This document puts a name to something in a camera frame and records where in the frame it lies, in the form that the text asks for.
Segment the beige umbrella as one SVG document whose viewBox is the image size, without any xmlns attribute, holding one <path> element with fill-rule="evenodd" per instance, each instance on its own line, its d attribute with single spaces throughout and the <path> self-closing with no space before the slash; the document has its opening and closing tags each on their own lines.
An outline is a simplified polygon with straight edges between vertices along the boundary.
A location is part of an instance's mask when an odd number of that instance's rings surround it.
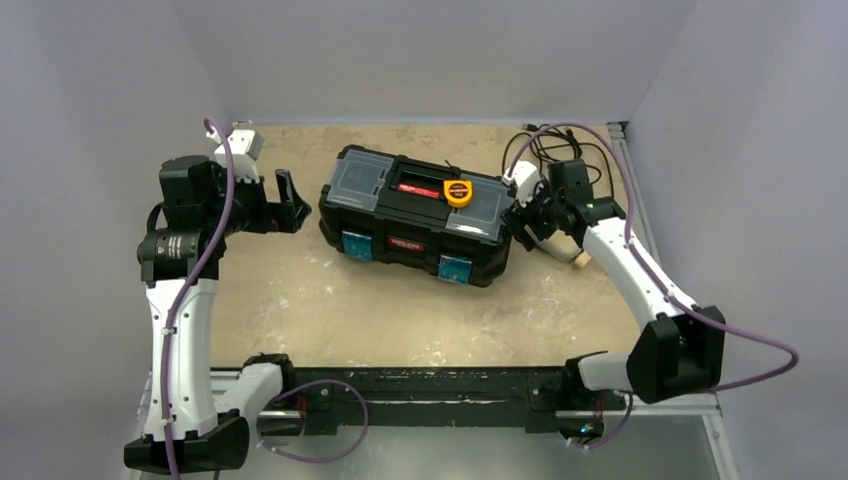
<svg viewBox="0 0 848 480">
<path fill-rule="evenodd" d="M 554 233 L 545 240 L 538 240 L 536 245 L 552 258 L 578 269 L 585 268 L 592 260 L 582 247 L 564 233 Z"/>
</svg>

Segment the black plastic toolbox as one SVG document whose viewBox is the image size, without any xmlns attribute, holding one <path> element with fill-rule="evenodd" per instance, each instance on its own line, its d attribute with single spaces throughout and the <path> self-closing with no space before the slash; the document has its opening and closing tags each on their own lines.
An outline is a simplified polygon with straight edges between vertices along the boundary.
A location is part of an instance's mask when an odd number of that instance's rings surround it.
<svg viewBox="0 0 848 480">
<path fill-rule="evenodd" d="M 450 179 L 472 182 L 468 207 L 447 204 Z M 348 145 L 322 187 L 319 228 L 349 257 L 484 288 L 507 268 L 512 237 L 501 213 L 512 203 L 497 176 Z"/>
</svg>

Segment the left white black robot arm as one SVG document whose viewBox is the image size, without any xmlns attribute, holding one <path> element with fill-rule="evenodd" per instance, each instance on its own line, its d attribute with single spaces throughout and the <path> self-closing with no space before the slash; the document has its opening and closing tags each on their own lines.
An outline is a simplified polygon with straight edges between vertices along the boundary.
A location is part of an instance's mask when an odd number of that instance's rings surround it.
<svg viewBox="0 0 848 480">
<path fill-rule="evenodd" d="M 221 395 L 211 379 L 212 313 L 226 238 L 293 234 L 311 211 L 288 170 L 276 170 L 274 178 L 275 202 L 262 179 L 240 180 L 202 155 L 174 158 L 160 169 L 162 199 L 137 248 L 153 350 L 146 422 L 124 448 L 130 469 L 176 478 L 240 469 L 257 439 L 260 412 L 294 382 L 283 353 L 249 357 Z"/>
</svg>

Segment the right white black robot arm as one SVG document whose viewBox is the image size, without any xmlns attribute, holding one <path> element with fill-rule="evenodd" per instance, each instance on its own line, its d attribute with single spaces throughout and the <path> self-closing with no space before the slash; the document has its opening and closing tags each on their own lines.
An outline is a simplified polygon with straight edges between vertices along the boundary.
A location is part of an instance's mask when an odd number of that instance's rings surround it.
<svg viewBox="0 0 848 480">
<path fill-rule="evenodd" d="M 513 237 L 531 250 L 561 231 L 606 272 L 640 330 L 627 354 L 598 352 L 570 359 L 567 396 L 618 390 L 652 404 L 715 387 L 721 376 L 725 319 L 676 291 L 638 238 L 624 209 L 597 197 L 582 160 L 554 163 L 542 174 L 519 160 L 503 183 L 514 203 L 502 214 Z"/>
</svg>

